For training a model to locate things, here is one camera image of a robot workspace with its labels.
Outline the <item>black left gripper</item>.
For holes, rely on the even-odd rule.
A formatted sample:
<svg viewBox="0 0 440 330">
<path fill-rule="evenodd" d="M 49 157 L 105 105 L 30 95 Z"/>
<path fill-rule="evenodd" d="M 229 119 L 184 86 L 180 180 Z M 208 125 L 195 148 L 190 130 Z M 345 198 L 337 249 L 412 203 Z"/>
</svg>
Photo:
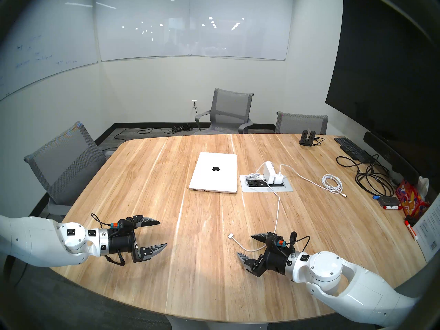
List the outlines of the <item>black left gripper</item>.
<svg viewBox="0 0 440 330">
<path fill-rule="evenodd" d="M 160 225 L 160 221 L 144 217 L 144 215 L 134 215 L 127 217 L 127 221 L 133 224 L 133 228 L 150 227 Z M 153 245 L 150 247 L 140 247 L 138 249 L 134 229 L 108 229 L 108 253 L 118 254 L 120 262 L 116 262 L 108 255 L 110 263 L 125 263 L 122 257 L 123 252 L 131 253 L 133 262 L 149 261 L 165 249 L 167 243 Z"/>
</svg>

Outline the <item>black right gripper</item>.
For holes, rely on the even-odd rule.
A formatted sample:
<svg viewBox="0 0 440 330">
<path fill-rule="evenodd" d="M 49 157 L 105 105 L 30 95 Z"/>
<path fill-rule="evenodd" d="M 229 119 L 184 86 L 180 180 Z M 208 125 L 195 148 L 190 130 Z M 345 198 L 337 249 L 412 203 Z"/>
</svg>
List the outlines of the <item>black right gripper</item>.
<svg viewBox="0 0 440 330">
<path fill-rule="evenodd" d="M 253 234 L 251 238 L 265 245 L 276 245 L 276 234 L 272 232 Z M 278 251 L 274 252 L 267 248 L 257 259 L 240 252 L 237 252 L 237 256 L 245 270 L 254 276 L 260 277 L 266 271 L 274 271 L 283 276 L 292 277 L 292 249 L 290 247 L 277 247 L 277 249 Z"/>
</svg>

